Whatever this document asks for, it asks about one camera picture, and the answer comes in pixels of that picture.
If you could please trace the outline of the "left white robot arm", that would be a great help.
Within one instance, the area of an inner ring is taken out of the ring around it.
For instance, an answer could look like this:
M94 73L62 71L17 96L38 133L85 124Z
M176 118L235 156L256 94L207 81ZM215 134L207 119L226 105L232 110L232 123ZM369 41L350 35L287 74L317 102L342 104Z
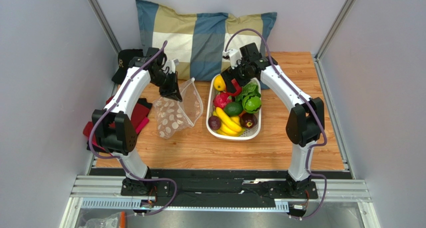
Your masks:
M179 91L176 67L179 60L168 59L163 48L150 47L143 57L134 57L117 93L103 109L92 113L93 128L89 134L89 147L96 145L117 159L125 169L123 185L144 195L152 188L149 167L136 150L138 134L131 116L139 97L148 84L159 88L159 94L177 102L183 100Z

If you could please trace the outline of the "clear dotted zip bag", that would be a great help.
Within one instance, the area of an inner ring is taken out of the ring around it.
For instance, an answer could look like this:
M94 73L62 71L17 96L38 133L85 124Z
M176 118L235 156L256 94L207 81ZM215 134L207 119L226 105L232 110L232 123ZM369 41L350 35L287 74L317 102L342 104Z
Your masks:
M154 101L157 131L161 138L169 139L176 132L193 128L202 116L204 105L195 81L192 77L179 85L182 101L164 97Z

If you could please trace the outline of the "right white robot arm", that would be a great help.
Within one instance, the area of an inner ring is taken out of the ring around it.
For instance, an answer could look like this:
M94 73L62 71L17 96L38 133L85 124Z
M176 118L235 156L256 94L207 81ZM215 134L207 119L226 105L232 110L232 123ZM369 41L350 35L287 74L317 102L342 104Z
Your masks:
M224 50L222 57L230 61L230 67L221 73L230 92L235 91L232 81L243 87L252 79L257 79L283 102L289 111L285 131L292 142L288 181L293 186L308 183L311 178L312 148L325 131L323 100L319 97L311 98L302 92L284 74L271 55L264 56L259 52L255 43L240 49Z

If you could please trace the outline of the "red apple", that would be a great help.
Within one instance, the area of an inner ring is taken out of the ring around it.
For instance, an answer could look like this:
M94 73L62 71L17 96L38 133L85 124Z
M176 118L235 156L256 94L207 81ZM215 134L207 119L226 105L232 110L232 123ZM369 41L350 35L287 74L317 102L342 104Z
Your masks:
M242 90L235 78L231 80L231 84L226 85L226 93L232 97L238 96Z

